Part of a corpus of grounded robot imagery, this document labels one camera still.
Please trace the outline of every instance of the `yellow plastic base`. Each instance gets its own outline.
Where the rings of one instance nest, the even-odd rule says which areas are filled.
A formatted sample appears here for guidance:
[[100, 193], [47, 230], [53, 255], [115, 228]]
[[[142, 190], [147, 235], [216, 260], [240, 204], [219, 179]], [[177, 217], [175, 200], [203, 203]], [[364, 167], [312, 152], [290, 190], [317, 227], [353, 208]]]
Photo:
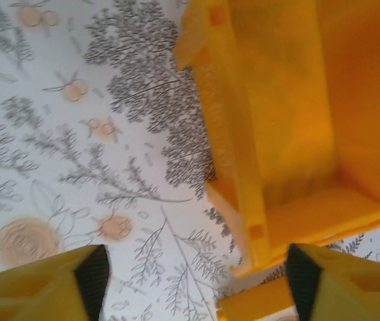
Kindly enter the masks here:
[[192, 0], [182, 24], [235, 275], [380, 226], [380, 0]]

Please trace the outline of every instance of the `tree illustration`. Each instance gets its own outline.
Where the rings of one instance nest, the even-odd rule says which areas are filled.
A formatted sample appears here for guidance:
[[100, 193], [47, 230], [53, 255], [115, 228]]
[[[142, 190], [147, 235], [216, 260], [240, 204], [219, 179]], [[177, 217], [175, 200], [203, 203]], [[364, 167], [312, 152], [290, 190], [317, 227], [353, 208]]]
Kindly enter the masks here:
[[87, 26], [92, 41], [84, 58], [118, 70], [107, 86], [112, 111], [129, 122], [148, 120], [149, 132], [166, 132], [167, 182], [188, 185], [200, 199], [215, 172], [192, 73], [175, 65], [177, 27], [158, 1], [115, 0], [114, 8]]

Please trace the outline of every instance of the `patterned fabric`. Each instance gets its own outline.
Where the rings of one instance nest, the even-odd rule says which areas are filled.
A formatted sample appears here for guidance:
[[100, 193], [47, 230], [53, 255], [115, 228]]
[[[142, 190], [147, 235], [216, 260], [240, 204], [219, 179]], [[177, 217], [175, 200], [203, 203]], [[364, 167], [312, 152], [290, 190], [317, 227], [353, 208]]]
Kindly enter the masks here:
[[[205, 196], [214, 177], [185, 1], [0, 1], [0, 271], [105, 243], [110, 321], [215, 320], [246, 280]], [[331, 245], [380, 261], [380, 229]]]

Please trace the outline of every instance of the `yellow plastic toy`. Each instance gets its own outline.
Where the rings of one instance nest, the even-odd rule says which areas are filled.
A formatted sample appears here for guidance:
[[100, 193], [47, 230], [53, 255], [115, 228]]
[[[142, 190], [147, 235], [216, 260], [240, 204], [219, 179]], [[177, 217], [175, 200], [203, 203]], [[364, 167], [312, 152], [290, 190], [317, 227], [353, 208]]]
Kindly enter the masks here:
[[287, 278], [219, 301], [219, 321], [263, 320], [293, 299], [300, 321], [380, 321], [380, 263], [293, 244], [286, 267]]
[[234, 274], [380, 226], [380, 0], [191, 0], [182, 26]]
[[0, 321], [99, 321], [110, 276], [103, 245], [0, 273]]

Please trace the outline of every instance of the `orange flower illustration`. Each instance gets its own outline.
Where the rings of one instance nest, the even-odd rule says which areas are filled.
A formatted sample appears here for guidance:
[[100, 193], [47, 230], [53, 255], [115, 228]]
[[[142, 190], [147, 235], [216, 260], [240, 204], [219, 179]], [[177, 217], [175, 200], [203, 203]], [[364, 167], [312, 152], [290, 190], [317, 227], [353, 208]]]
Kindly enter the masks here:
[[107, 241], [120, 241], [132, 231], [132, 222], [128, 217], [109, 215], [99, 221], [99, 232]]
[[44, 88], [44, 92], [62, 92], [66, 100], [77, 102], [83, 98], [88, 92], [87, 83], [80, 78], [77, 78], [77, 72], [74, 72], [70, 80], [65, 79], [59, 72], [54, 73], [55, 76], [62, 82], [61, 86]]
[[59, 235], [41, 219], [18, 219], [0, 230], [0, 262], [9, 268], [61, 251]]
[[81, 120], [80, 123], [88, 127], [88, 138], [95, 134], [98, 138], [102, 140], [118, 142], [118, 134], [123, 133], [114, 124], [111, 116], [107, 117], [107, 119], [92, 118], [88, 122], [86, 122], [85, 120]]

